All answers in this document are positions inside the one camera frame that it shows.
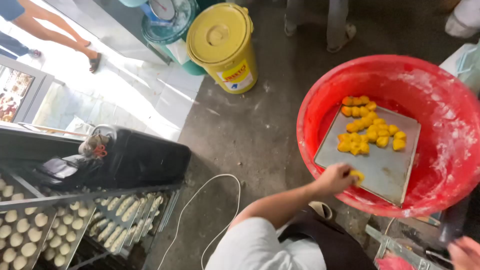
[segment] gray pants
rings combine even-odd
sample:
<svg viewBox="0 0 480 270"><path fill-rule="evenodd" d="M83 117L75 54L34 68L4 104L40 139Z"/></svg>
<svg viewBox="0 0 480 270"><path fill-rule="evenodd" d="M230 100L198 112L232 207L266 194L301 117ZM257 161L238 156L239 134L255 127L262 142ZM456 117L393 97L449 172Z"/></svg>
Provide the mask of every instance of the gray pants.
<svg viewBox="0 0 480 270"><path fill-rule="evenodd" d="M285 18L296 25L304 23L305 0L288 0ZM348 0L330 0L328 6L327 45L337 48L345 43L345 24L348 15Z"/></svg>

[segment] white electric cable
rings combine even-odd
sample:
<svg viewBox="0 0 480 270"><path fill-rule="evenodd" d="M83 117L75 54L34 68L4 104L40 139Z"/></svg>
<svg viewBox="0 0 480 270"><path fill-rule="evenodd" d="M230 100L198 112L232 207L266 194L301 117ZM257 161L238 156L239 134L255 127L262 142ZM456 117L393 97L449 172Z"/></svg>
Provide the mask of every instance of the white electric cable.
<svg viewBox="0 0 480 270"><path fill-rule="evenodd" d="M202 185L202 187L200 187L197 192L195 192L195 194L193 194L193 196L191 197L191 199L188 201L188 203L183 207L183 209L181 210L180 212L180 216L179 216L179 221L177 223L177 232L175 233L175 237L173 238L173 241L172 243L170 244L170 246L167 248L167 251L165 251L165 254L163 255L163 258L162 258L162 261L160 262L160 265L158 266L158 269L157 270L160 270L160 267L162 266L162 263L163 263L163 260L165 260L165 256L167 255L168 251L170 250L170 248L172 247L173 243L175 242L175 239L177 239L177 235L179 233L179 227L180 227L180 220L181 220L181 216L183 214L183 211L185 210L185 208L187 208L188 204L190 204L190 202L193 200L193 198L195 198L195 196L197 196L197 194L200 192L200 190L202 190L202 188L207 185L210 181L212 181L213 179L217 178L217 177L220 177L220 176L231 176L233 178L235 178L235 180L237 180L237 184L239 185L239 200L238 200L238 203L237 203L237 212L235 213L235 216L233 216L232 220L230 221L230 223L219 233L215 236L215 238L207 245L207 247L205 248L204 252L202 253L202 258L200 260L200 264L202 265L202 270L205 270L204 268L204 255L205 255L205 252L207 251L207 249L210 247L210 245L230 226L230 224L232 224L233 220L235 219L235 217L237 216L237 214L239 213L239 208L240 208L240 191L241 191L241 188L240 188L240 181L238 180L237 177L235 177L234 175L232 174L228 174L228 173L225 173L225 174L219 174L219 175L216 175L212 178L210 178L210 180L208 180L207 182L205 182L204 185Z"/></svg>

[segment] bucket lid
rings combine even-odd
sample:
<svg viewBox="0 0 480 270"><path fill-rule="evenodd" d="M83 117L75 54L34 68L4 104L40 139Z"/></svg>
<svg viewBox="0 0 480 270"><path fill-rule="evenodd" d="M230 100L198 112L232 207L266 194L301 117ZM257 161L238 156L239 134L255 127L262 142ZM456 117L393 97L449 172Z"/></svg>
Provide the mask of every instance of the bucket lid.
<svg viewBox="0 0 480 270"><path fill-rule="evenodd" d="M190 58L210 64L224 61L240 50L251 32L247 9L233 3L213 5L190 26L187 37Z"/></svg>
<svg viewBox="0 0 480 270"><path fill-rule="evenodd" d="M142 19L142 34L150 42L166 45L177 41L189 28L198 9L195 0L172 0L175 14L171 25L155 25L148 17Z"/></svg>

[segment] concrete floor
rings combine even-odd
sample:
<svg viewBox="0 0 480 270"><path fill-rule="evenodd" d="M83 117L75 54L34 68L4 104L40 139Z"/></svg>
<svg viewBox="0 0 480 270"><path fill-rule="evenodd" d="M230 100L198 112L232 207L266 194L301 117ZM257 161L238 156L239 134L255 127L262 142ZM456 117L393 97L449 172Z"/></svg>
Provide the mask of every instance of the concrete floor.
<svg viewBox="0 0 480 270"><path fill-rule="evenodd" d="M303 97L324 73L372 54L410 55L440 64L465 43L444 33L444 16L434 14L433 0L357 0L350 3L349 14L349 21L357 26L357 37L339 53L330 54L325 51L327 2L309 2L309 18L316 23L299 27L291 38L283 32L285 5L274 0L249 6L260 74L251 91L228 94L210 77L204 79L198 103L179 139L194 153L186 186L160 241L154 243L147 269L157 269L175 235L181 209L214 175L231 173L240 179L240 209L258 198L313 180L300 156L295 126ZM163 269L200 269L203 250L235 214L238 189L234 180L225 178L209 185L183 213L178 238ZM365 225L384 231L390 219L371 217L334 197L324 201L335 210L336 221L373 257L378 245L365 235ZM401 236L402 225L395 222L391 233ZM215 246L207 251L204 263Z"/></svg>

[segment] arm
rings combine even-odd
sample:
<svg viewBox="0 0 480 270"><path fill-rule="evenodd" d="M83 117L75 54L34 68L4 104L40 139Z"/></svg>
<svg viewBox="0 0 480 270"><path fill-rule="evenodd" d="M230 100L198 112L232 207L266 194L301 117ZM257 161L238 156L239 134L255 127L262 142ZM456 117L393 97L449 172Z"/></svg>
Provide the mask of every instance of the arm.
<svg viewBox="0 0 480 270"><path fill-rule="evenodd" d="M260 217L271 222L275 229L308 205L321 197L338 194L357 181L349 175L353 168L345 163L329 166L323 174L310 184L256 200L247 206L232 222L229 230L242 221Z"/></svg>

